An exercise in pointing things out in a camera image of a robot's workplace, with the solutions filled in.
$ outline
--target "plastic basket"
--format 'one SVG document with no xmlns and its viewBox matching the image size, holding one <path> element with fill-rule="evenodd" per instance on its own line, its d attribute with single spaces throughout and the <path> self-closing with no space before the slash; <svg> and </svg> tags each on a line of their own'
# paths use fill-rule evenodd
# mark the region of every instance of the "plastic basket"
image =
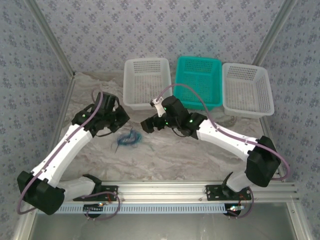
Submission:
<svg viewBox="0 0 320 240">
<path fill-rule="evenodd" d="M 225 63 L 222 72 L 226 115 L 257 119 L 274 114 L 274 101 L 265 68 Z"/>
<path fill-rule="evenodd" d="M 150 102 L 171 84 L 166 58 L 136 58 L 124 64 L 123 103 L 133 110 L 152 109 Z M 163 95 L 172 96 L 172 88 Z"/>
<path fill-rule="evenodd" d="M 179 57 L 175 83 L 193 88 L 209 110 L 222 105 L 222 64 L 218 59 Z M 174 87 L 173 95 L 188 109 L 204 109 L 198 98 L 183 86 Z"/>
</svg>

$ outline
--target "glass panel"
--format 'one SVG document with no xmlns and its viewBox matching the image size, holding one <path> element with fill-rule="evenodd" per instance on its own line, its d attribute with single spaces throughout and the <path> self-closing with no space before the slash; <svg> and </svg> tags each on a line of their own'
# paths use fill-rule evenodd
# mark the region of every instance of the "glass panel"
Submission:
<svg viewBox="0 0 320 240">
<path fill-rule="evenodd" d="M 260 203 L 243 219 L 223 214 L 38 214 L 29 240 L 296 240 L 285 203 Z"/>
</svg>

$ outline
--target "metal frame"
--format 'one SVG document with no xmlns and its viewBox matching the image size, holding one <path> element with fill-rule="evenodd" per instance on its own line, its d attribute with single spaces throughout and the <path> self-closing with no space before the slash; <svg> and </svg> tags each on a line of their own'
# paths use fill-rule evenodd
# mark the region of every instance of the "metal frame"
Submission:
<svg viewBox="0 0 320 240">
<path fill-rule="evenodd" d="M 31 209 L 30 204 L 25 204 L 23 211 Z M 29 212 L 20 217 L 17 225 L 15 226 L 15 232 L 13 235 L 13 240 L 28 240 L 31 234 L 32 226 L 34 224 L 37 214 L 35 212 Z"/>
<path fill-rule="evenodd" d="M 72 96 L 72 92 L 74 90 L 74 87 L 75 87 L 75 77 L 72 76 L 71 80 L 70 80 L 70 82 L 68 84 L 68 87 L 66 89 L 65 97 L 64 97 L 64 100 L 63 100 L 63 103 L 62 103 L 62 107 L 61 107 L 61 110 L 60 110 L 60 114 L 59 114 L 57 123 L 55 125 L 54 132 L 52 134 L 52 139 L 50 141 L 50 145 L 49 145 L 49 148 L 48 148 L 47 155 L 55 148 L 55 146 L 59 142 L 59 137 L 60 137 L 60 133 L 61 133 L 61 130 L 62 130 L 62 124 L 63 124 L 64 119 L 65 119 L 66 114 L 67 114 L 67 110 L 68 110 L 68 107 L 69 107 L 69 103 L 70 103 L 70 100 L 71 100 L 71 96 Z"/>
<path fill-rule="evenodd" d="M 25 4 L 29 8 L 31 14 L 33 15 L 35 21 L 38 23 L 43 35 L 50 44 L 52 50 L 54 51 L 56 57 L 59 59 L 61 66 L 65 72 L 71 77 L 74 74 L 72 67 L 62 50 L 61 46 L 58 43 L 57 38 L 55 37 L 53 31 L 51 30 L 49 24 L 46 21 L 44 14 L 42 13 L 40 7 L 35 0 L 24 0 Z"/>
<path fill-rule="evenodd" d="M 105 181 L 102 184 L 117 185 L 118 196 L 123 204 L 234 203 L 235 201 L 207 201 L 205 186 L 221 183 L 222 181 Z M 253 186 L 251 189 L 256 203 L 299 201 L 297 188 L 291 182 L 272 182 L 268 187 Z"/>
<path fill-rule="evenodd" d="M 117 203 L 106 204 L 98 209 L 99 214 L 113 214 L 117 210 Z M 82 203 L 64 203 L 54 214 L 84 214 L 84 205 Z M 88 214 L 96 214 L 97 209 L 90 209 Z M 117 214 L 226 214 L 226 206 L 223 203 L 208 202 L 203 203 L 130 203 L 121 204 Z"/>
<path fill-rule="evenodd" d="M 262 126 L 263 134 L 268 138 L 272 139 L 273 142 L 275 142 L 275 140 L 272 137 L 272 133 L 268 124 L 267 117 L 264 116 L 260 118 L 260 123 Z M 284 169 L 282 167 L 279 167 L 278 170 L 281 176 L 285 175 Z M 301 203 L 290 201 L 290 202 L 287 202 L 286 205 L 288 207 L 291 222 L 298 240 L 300 239 L 313 240 L 314 238 L 310 231 L 310 227 L 308 225 L 308 221 L 303 211 Z"/>
<path fill-rule="evenodd" d="M 271 27 L 268 30 L 268 33 L 263 39 L 263 42 L 255 55 L 252 65 L 260 66 L 267 53 L 269 52 L 271 46 L 274 44 L 279 32 L 287 21 L 292 9 L 296 5 L 298 0 L 284 0 L 282 3 L 278 14 L 272 22 Z"/>
</svg>

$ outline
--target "teal plastic basket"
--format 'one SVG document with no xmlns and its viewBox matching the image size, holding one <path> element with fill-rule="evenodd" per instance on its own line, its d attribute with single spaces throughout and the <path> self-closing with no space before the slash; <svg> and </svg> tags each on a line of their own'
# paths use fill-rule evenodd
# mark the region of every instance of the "teal plastic basket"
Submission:
<svg viewBox="0 0 320 240">
<path fill-rule="evenodd" d="M 175 75 L 176 84 L 185 84 L 195 90 L 209 110 L 222 105 L 222 63 L 208 57 L 181 56 Z M 198 98 L 186 87 L 175 86 L 173 95 L 187 109 L 204 110 Z"/>
</svg>

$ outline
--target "cable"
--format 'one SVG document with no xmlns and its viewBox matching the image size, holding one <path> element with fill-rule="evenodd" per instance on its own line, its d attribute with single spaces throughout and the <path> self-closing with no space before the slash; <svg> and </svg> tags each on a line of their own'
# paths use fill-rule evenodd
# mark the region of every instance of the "cable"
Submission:
<svg viewBox="0 0 320 240">
<path fill-rule="evenodd" d="M 242 194 L 239 194 L 239 197 L 240 197 L 240 198 L 243 198 L 243 199 L 245 200 L 244 208 L 246 208 L 246 207 L 247 207 L 247 199 L 246 199 L 246 197 L 243 196 Z"/>
<path fill-rule="evenodd" d="M 232 212 L 232 211 L 227 211 L 229 214 L 234 215 L 233 218 L 242 219 L 242 218 L 245 218 L 246 216 L 248 216 L 248 215 L 252 212 L 252 209 L 254 208 L 255 197 L 254 197 L 254 193 L 252 192 L 252 190 L 251 190 L 251 188 L 250 188 L 249 186 L 248 186 L 248 189 L 249 189 L 249 191 L 250 191 L 251 198 L 252 198 L 252 202 L 251 202 L 251 205 L 250 205 L 249 210 L 248 210 L 245 214 L 243 214 L 243 215 L 241 215 L 241 216 L 237 216 L 237 215 L 236 215 L 234 212 Z"/>
<path fill-rule="evenodd" d="M 204 110 L 205 110 L 205 112 L 206 112 L 206 114 L 207 114 L 208 119 L 210 120 L 212 126 L 213 126 L 217 131 L 219 131 L 220 133 L 226 135 L 226 136 L 229 137 L 229 138 L 232 138 L 232 139 L 238 140 L 238 141 L 240 141 L 240 142 L 247 143 L 247 144 L 251 144 L 251 145 L 257 146 L 257 147 L 259 147 L 259 148 L 262 148 L 262 149 L 264 149 L 264 150 L 267 150 L 268 152 L 272 153 L 272 154 L 275 155 L 277 158 L 279 158 L 279 159 L 281 160 L 281 162 L 285 165 L 286 173 L 285 173 L 285 175 L 282 176 L 282 177 L 277 177 L 277 178 L 274 178 L 274 177 L 273 177 L 273 178 L 271 178 L 272 180 L 278 180 L 278 181 L 284 180 L 284 179 L 286 179 L 286 178 L 290 175 L 290 166 L 289 166 L 289 164 L 287 163 L 287 161 L 286 161 L 279 153 L 277 153 L 277 152 L 274 151 L 273 149 L 271 149 L 271 148 L 269 148 L 269 147 L 267 147 L 267 146 L 264 146 L 264 145 L 262 145 L 262 144 L 259 144 L 259 143 L 257 143 L 257 142 L 254 142 L 254 141 L 247 141 L 246 139 L 243 139 L 243 138 L 234 136 L 234 135 L 232 135 L 232 134 L 230 134 L 230 133 L 228 133 L 228 132 L 225 132 L 225 131 L 221 130 L 220 128 L 218 128 L 218 127 L 217 127 L 217 124 L 215 123 L 213 117 L 211 116 L 211 114 L 210 114 L 210 112 L 209 112 L 209 110 L 208 110 L 205 102 L 204 102 L 204 101 L 202 100 L 202 98 L 196 93 L 196 91 L 193 90 L 193 89 L 192 89 L 191 87 L 189 87 L 188 85 L 185 85 L 185 84 L 182 84 L 182 83 L 174 83 L 174 84 L 171 84 L 171 85 L 167 86 L 167 87 L 159 94 L 159 96 L 157 97 L 156 101 L 158 101 L 158 100 L 162 97 L 162 95 L 163 95 L 168 89 L 170 89 L 170 88 L 172 88 L 172 87 L 174 87 L 174 86 L 182 86 L 182 87 L 185 87 L 185 88 L 189 89 L 191 92 L 193 92 L 193 94 L 194 94 L 194 95 L 199 99 L 199 101 L 202 103 L 202 105 L 203 105 L 203 107 L 204 107 Z"/>
<path fill-rule="evenodd" d="M 96 136 L 99 137 L 99 138 L 101 138 L 101 137 L 108 136 L 108 135 L 110 135 L 110 134 L 112 134 L 112 133 L 113 133 L 113 132 L 111 131 L 111 132 L 108 132 L 108 133 L 106 133 L 106 134 L 96 135 Z"/>
<path fill-rule="evenodd" d="M 175 131 L 174 128 L 171 128 L 171 130 L 174 132 L 175 135 L 177 135 L 177 136 L 180 137 L 180 138 L 185 138 L 185 137 L 187 137 L 187 136 L 179 135 L 179 134 Z"/>
<path fill-rule="evenodd" d="M 92 99 L 92 102 L 94 102 L 94 103 L 96 103 L 96 100 L 95 100 L 95 97 L 94 97 L 94 92 L 95 92 L 95 88 L 94 89 L 92 89 L 92 91 L 91 91 L 91 99 Z"/>
<path fill-rule="evenodd" d="M 178 121 L 178 117 L 175 117 L 175 122 L 176 122 L 176 125 L 178 126 L 179 129 L 182 129 L 179 121 Z"/>
<path fill-rule="evenodd" d="M 141 133 L 137 132 L 133 128 L 131 128 L 129 134 L 121 134 L 117 140 L 116 143 L 119 146 L 129 146 L 129 145 L 135 145 L 140 142 L 142 139 Z"/>
<path fill-rule="evenodd" d="M 33 207 L 29 210 L 26 211 L 21 211 L 21 204 L 22 201 L 28 191 L 28 189 L 30 188 L 30 186 L 35 182 L 35 180 L 43 173 L 43 171 L 46 169 L 46 167 L 48 167 L 48 165 L 52 162 L 52 160 L 57 156 L 57 154 L 61 151 L 61 149 L 69 142 L 69 140 L 80 130 L 82 129 L 88 122 L 90 122 L 92 120 L 92 118 L 97 114 L 101 104 L 102 104 L 102 99 L 103 99 L 103 91 L 100 90 L 100 99 L 99 99 L 99 103 L 97 105 L 97 107 L 95 108 L 95 110 L 93 111 L 93 113 L 91 114 L 91 116 L 84 122 L 82 123 L 76 130 L 74 130 L 66 139 L 65 141 L 62 142 L 62 144 L 57 148 L 57 150 L 52 154 L 52 156 L 48 159 L 48 161 L 43 165 L 42 169 L 28 182 L 28 184 L 25 186 L 25 188 L 23 189 L 19 199 L 18 199 L 18 204 L 16 206 L 16 212 L 19 215 L 22 214 L 27 214 L 33 210 L 35 210 L 36 208 Z"/>
<path fill-rule="evenodd" d="M 92 217 L 89 217 L 89 212 L 90 212 L 90 209 L 91 209 L 91 208 L 89 208 L 89 209 L 86 211 L 86 213 L 85 213 L 85 215 L 86 215 L 86 217 L 88 218 L 88 220 L 89 220 L 89 219 L 94 220 L 94 221 L 103 221 L 103 220 L 108 220 L 108 219 L 113 218 L 113 217 L 114 217 L 115 215 L 117 215 L 117 214 L 118 214 L 118 212 L 120 211 L 120 208 L 121 208 L 121 201 L 120 201 L 120 198 L 119 198 L 119 196 L 118 196 L 117 194 L 115 194 L 115 193 L 114 193 L 114 192 L 112 192 L 112 191 L 103 191 L 103 192 L 98 192 L 98 193 L 95 193 L 95 194 L 82 196 L 81 198 L 86 199 L 86 198 L 90 198 L 90 197 L 99 196 L 99 195 L 102 195 L 102 194 L 107 194 L 107 195 L 108 195 L 108 197 L 109 197 L 109 194 L 111 194 L 111 195 L 115 196 L 115 198 L 116 198 L 116 200 L 117 200 L 117 202 L 118 202 L 118 207 L 116 208 L 115 212 L 114 212 L 114 213 L 112 213 L 111 215 L 106 216 L 106 217 L 99 217 L 99 218 L 92 218 Z"/>
<path fill-rule="evenodd" d="M 108 196 L 109 203 L 111 203 L 110 195 L 108 193 L 107 193 L 107 196 Z"/>
</svg>

